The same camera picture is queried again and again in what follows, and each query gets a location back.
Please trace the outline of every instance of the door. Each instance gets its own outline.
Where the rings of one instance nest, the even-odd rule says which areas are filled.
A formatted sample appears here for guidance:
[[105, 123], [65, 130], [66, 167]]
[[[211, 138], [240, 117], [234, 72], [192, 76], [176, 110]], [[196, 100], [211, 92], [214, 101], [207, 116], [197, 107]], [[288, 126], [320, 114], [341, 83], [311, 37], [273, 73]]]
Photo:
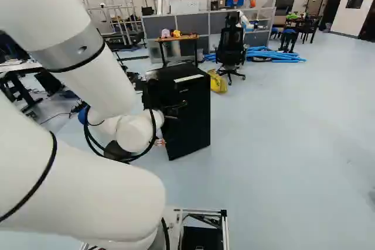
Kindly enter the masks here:
[[323, 0], [308, 0], [306, 6], [306, 12], [312, 16], [318, 16], [321, 10]]
[[370, 7], [367, 18], [363, 23], [359, 39], [375, 42], [375, 0]]
[[320, 30], [326, 29], [326, 23], [333, 23], [333, 20], [336, 16], [336, 12], [339, 9], [340, 1], [341, 0], [327, 0], [323, 12], [323, 18], [321, 20], [321, 24], [319, 25]]

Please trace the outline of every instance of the black desk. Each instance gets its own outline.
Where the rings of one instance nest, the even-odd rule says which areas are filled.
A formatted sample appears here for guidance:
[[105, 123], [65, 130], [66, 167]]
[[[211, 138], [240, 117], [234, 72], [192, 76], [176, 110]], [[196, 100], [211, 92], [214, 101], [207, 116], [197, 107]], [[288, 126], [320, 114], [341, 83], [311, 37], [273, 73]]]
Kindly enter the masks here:
[[32, 107], [34, 107], [36, 104], [43, 101], [43, 98], [38, 98], [36, 100], [31, 97], [29, 91], [23, 86], [21, 81], [18, 79], [18, 75], [20, 74], [28, 74], [28, 73], [38, 73], [41, 70], [43, 70], [43, 67], [39, 63], [34, 63], [27, 61], [25, 63], [21, 64], [14, 64], [14, 65], [4, 65], [2, 66], [0, 64], [0, 73], [6, 73], [2, 78], [0, 78], [0, 81], [2, 83], [5, 83], [7, 81], [11, 81], [14, 85], [14, 87], [18, 90], [20, 96], [22, 99], [24, 99], [28, 105], [21, 109], [22, 112], [26, 112]]
[[158, 38], [155, 41], [159, 42], [160, 45], [160, 52], [162, 55], [163, 67], [166, 67], [167, 63], [164, 57], [163, 51], [163, 43], [164, 42], [171, 42], [171, 41], [181, 41], [181, 40], [194, 40], [194, 62], [195, 66], [198, 67], [198, 59], [197, 59], [197, 41], [199, 39], [199, 35], [182, 35], [180, 37], [168, 37], [168, 38]]

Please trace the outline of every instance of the black office chair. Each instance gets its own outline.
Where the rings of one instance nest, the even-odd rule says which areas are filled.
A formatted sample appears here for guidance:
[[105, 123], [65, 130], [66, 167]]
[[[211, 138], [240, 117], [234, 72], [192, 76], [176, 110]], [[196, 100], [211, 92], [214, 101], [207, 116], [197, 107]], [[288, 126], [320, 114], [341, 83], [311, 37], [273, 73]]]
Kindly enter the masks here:
[[246, 59], [246, 49], [243, 44], [243, 28], [236, 27], [235, 21], [230, 22], [229, 27], [221, 30], [219, 47], [216, 50], [216, 63], [222, 63], [217, 70], [217, 74], [223, 76], [228, 75], [228, 85], [232, 85], [231, 74], [240, 76], [243, 80], [246, 79], [244, 74], [237, 72], [240, 64], [244, 64]]

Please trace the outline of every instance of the cable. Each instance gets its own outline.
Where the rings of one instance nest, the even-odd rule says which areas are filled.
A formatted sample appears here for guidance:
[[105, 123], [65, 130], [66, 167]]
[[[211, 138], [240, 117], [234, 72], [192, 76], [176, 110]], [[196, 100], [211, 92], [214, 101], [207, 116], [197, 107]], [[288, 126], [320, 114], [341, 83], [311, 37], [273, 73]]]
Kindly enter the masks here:
[[33, 187], [29, 190], [29, 192], [26, 193], [26, 195], [20, 200], [20, 202], [18, 202], [12, 209], [10, 209], [4, 215], [0, 216], [0, 224], [3, 221], [5, 221], [6, 219], [8, 219], [10, 216], [12, 216], [14, 213], [16, 213], [18, 210], [20, 210], [22, 208], [22, 206], [24, 206], [30, 200], [30, 198], [37, 192], [39, 187], [43, 184], [44, 180], [46, 180], [46, 178], [47, 178], [47, 176], [48, 176], [48, 174], [51, 170], [51, 167], [53, 165], [53, 162], [55, 160], [56, 152], [57, 152], [56, 137], [52, 132], [50, 132], [50, 134], [51, 134], [51, 137], [52, 137], [52, 151], [51, 151], [50, 158], [47, 162], [47, 165], [46, 165], [44, 171], [42, 172], [42, 174], [40, 175], [40, 177], [38, 178], [36, 183], [33, 185]]
[[165, 250], [171, 250], [171, 242], [169, 241], [168, 228], [166, 226], [164, 218], [162, 218], [162, 226], [163, 226], [164, 237], [165, 237]]
[[[145, 94], [145, 98], [149, 99], [149, 95], [148, 95], [148, 89], [147, 87], [145, 87], [145, 91], [144, 91], [144, 94]], [[103, 152], [105, 153], [108, 153], [108, 154], [111, 154], [115, 157], [119, 157], [120, 159], [118, 160], [119, 162], [124, 162], [126, 164], [129, 164], [129, 162], [132, 162], [132, 161], [135, 161], [137, 159], [139, 159], [141, 156], [145, 155], [146, 153], [148, 153], [155, 141], [157, 140], [157, 136], [156, 136], [156, 120], [155, 120], [155, 116], [154, 116], [154, 113], [152, 112], [152, 109], [149, 109], [150, 111], [150, 116], [151, 116], [151, 122], [152, 122], [152, 139], [149, 143], [149, 145], [147, 146], [147, 148], [140, 154], [138, 155], [135, 155], [135, 154], [131, 154], [131, 156], [126, 156], [124, 157], [123, 154], [120, 154], [120, 153], [115, 153], [115, 152], [112, 152], [110, 150], [108, 150], [107, 148], [103, 147], [95, 138], [94, 136], [91, 134], [89, 128], [88, 128], [88, 112], [90, 110], [90, 106], [87, 105], [87, 109], [86, 109], [86, 112], [85, 112], [85, 115], [84, 115], [84, 125], [83, 125], [83, 132], [84, 132], [84, 137], [86, 139], [86, 142], [88, 144], [88, 146], [90, 147], [90, 149], [98, 156], [101, 156], [101, 157], [104, 157], [104, 154], [103, 153], [100, 153], [94, 146], [92, 143], [94, 143], [98, 148], [100, 148]]]
[[61, 115], [61, 114], [69, 114], [69, 115], [70, 115], [71, 112], [61, 112], [61, 113], [59, 113], [59, 114], [56, 114], [56, 115], [54, 115], [54, 116], [52, 116], [52, 117], [50, 117], [50, 118], [44, 120], [43, 122], [39, 123], [39, 125], [41, 125], [41, 124], [43, 124], [43, 123], [46, 123], [47, 121], [50, 121], [51, 119], [53, 119], [53, 118], [55, 118], [55, 117], [58, 117], [58, 116]]

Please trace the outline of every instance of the office cubicle partition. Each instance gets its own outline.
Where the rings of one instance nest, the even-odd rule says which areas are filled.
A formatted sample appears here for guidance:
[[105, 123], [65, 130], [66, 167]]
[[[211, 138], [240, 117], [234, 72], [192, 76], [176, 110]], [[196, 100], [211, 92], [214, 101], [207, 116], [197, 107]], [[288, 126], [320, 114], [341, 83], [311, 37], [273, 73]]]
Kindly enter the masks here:
[[[246, 32], [244, 43], [249, 46], [268, 46], [274, 21], [275, 8], [241, 9], [249, 20], [258, 20], [258, 28]], [[230, 11], [204, 11], [196, 13], [150, 15], [142, 16], [145, 40], [149, 49], [151, 62], [161, 62], [159, 43], [155, 39], [160, 37], [163, 29], [177, 29], [183, 33], [197, 33], [200, 38], [197, 48], [203, 49], [204, 54], [214, 52], [219, 45], [220, 32], [225, 26], [225, 17]], [[190, 41], [175, 41], [163, 46], [168, 61], [193, 59], [193, 43]]]

